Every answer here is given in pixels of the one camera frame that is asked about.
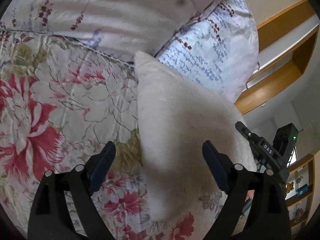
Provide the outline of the person's right hand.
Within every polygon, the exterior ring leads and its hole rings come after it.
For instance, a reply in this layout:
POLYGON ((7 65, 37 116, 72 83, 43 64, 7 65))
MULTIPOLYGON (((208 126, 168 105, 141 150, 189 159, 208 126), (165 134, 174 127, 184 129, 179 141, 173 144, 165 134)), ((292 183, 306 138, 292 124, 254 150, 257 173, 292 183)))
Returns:
POLYGON ((249 200, 249 199, 253 199, 253 196, 254 196, 254 190, 249 190, 247 191, 247 196, 246 196, 246 200, 249 200))

